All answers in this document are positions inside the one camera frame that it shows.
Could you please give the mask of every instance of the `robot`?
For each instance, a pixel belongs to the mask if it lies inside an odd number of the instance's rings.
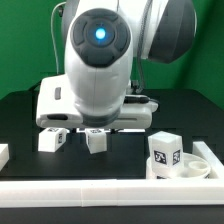
[[[67,0],[65,74],[42,80],[37,125],[146,129],[157,102],[132,94],[133,57],[171,63],[196,32],[191,0]]]

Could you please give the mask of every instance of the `white cup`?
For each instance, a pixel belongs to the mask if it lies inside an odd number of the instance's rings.
[[[188,164],[188,177],[207,178],[210,173],[208,163],[202,161],[192,161]]]
[[[184,168],[179,175],[170,178],[184,178],[184,179],[203,179],[208,178],[209,173],[211,172],[211,166],[204,159],[188,154],[183,153]],[[146,162],[146,179],[168,179],[169,177],[163,176],[161,174],[155,173],[152,170],[152,159],[149,157]]]

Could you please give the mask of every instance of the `gray robot part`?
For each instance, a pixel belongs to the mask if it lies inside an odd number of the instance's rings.
[[[148,59],[171,63],[192,46],[196,14],[191,0],[170,0],[154,36]]]
[[[104,36],[97,38],[102,29]],[[86,65],[105,68],[124,55],[131,41],[125,20],[107,9],[92,9],[80,15],[71,28],[72,45]]]

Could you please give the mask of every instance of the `cable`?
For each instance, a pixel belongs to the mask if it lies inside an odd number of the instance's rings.
[[[55,36],[54,36],[54,14],[55,14],[57,8],[59,8],[62,5],[65,5],[65,4],[66,4],[66,2],[62,2],[62,3],[59,3],[58,5],[56,5],[51,14],[51,36],[52,36],[53,47],[54,47],[57,75],[59,74],[59,62],[58,62],[58,53],[57,53],[57,47],[56,47],[56,42],[55,42]]]
[[[137,69],[138,69],[138,74],[140,78],[140,85],[139,85],[139,88],[136,90],[136,93],[138,94],[141,93],[145,87],[145,79],[144,79],[144,74],[143,74],[143,69],[141,64],[141,56],[142,56],[143,39],[145,35],[145,27],[146,27],[146,22],[148,17],[148,11],[151,5],[152,5],[152,0],[147,0],[143,15],[142,15],[141,30],[139,35],[138,51],[137,51]]]

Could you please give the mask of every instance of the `black table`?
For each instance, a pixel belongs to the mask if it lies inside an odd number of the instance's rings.
[[[0,101],[0,143],[9,143],[3,180],[144,178],[147,136],[167,131],[183,137],[185,152],[204,141],[224,161],[224,111],[193,90],[147,90],[160,101],[145,134],[108,134],[107,153],[90,155],[84,135],[71,133],[54,154],[37,151],[38,92],[15,92]],[[2,223],[223,223],[223,206],[131,206],[0,209]]]

